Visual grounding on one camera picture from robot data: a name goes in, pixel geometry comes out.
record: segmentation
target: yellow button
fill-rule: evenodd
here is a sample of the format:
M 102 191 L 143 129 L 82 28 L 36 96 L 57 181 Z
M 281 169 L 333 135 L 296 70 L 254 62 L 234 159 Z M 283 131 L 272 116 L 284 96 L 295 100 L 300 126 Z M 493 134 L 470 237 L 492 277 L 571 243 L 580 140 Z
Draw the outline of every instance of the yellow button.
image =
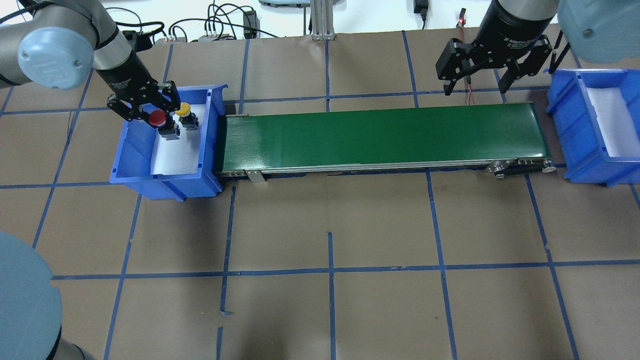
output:
M 191 113 L 191 105 L 187 104 L 186 102 L 180 103 L 180 110 L 177 110 L 175 112 L 175 114 L 180 117 L 187 116 L 190 113 Z

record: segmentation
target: blue plastic bin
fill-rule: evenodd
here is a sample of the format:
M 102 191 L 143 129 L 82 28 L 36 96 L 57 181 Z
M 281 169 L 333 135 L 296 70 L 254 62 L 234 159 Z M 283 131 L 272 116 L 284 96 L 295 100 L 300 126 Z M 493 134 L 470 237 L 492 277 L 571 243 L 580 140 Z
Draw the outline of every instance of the blue plastic bin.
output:
M 142 120 L 124 122 L 120 142 L 113 162 L 112 184 L 123 184 L 147 199 L 175 199 L 213 197 L 222 191 L 218 178 L 213 176 L 213 152 L 216 148 L 218 117 L 225 114 L 222 90 L 227 85 L 186 86 L 178 88 L 180 99 L 189 104 L 204 105 L 204 118 L 200 121 L 200 148 L 197 170 L 191 174 L 151 174 L 152 157 L 157 130 Z M 181 129 L 180 136 L 187 132 Z
M 547 112 L 556 122 L 573 183 L 640 183 L 640 157 L 612 157 L 587 88 L 619 88 L 640 136 L 640 70 L 558 70 L 552 75 Z

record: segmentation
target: white wall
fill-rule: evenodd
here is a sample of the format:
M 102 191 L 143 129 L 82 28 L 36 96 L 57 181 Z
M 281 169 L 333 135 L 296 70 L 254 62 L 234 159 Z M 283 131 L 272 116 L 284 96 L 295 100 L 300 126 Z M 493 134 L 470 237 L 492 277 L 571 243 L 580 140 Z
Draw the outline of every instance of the white wall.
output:
M 167 26 L 176 20 L 188 17 L 204 18 L 211 0 L 101 0 L 105 7 L 128 8 L 140 15 L 142 21 L 159 20 Z M 258 0 L 217 0 L 216 4 L 232 3 L 251 5 L 260 18 L 260 28 L 279 37 L 296 37 L 303 34 L 303 10 L 281 6 L 272 8 L 260 5 Z M 461 8 L 467 9 L 467 26 L 479 26 L 490 0 L 430 0 L 427 17 L 428 29 L 454 28 Z M 17 9 L 15 0 L 0 0 L 0 14 Z M 130 13 L 110 10 L 116 21 L 137 22 Z M 413 30 L 422 27 L 420 15 L 413 14 L 413 0 L 340 0 L 333 8 L 336 33 L 367 33 L 379 31 Z M 242 24 L 242 15 L 230 15 L 231 21 Z M 22 22 L 13 19 L 7 24 Z M 204 35 L 203 22 L 191 21 L 181 24 L 189 40 Z M 236 28 L 241 37 L 241 28 Z

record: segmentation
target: conveyor belt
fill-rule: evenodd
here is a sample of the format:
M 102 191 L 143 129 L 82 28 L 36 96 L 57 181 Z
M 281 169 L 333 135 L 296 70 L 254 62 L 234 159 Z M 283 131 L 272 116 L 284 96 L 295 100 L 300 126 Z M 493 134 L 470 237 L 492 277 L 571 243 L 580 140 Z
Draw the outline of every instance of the conveyor belt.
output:
M 225 117 L 214 171 L 381 170 L 531 163 L 549 156 L 533 103 L 523 102 Z

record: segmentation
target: power adapter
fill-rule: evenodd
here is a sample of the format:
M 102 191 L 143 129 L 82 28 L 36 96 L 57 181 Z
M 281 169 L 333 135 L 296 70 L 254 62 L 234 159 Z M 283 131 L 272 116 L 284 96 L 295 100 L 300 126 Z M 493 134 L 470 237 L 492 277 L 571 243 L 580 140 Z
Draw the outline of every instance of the power adapter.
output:
M 422 9 L 429 9 L 429 0 L 413 0 L 413 13 L 420 13 Z
M 260 29 L 260 20 L 258 19 L 258 14 L 255 13 L 255 10 L 244 12 L 243 19 L 244 19 L 244 38 L 259 37 L 259 33 L 257 30 Z

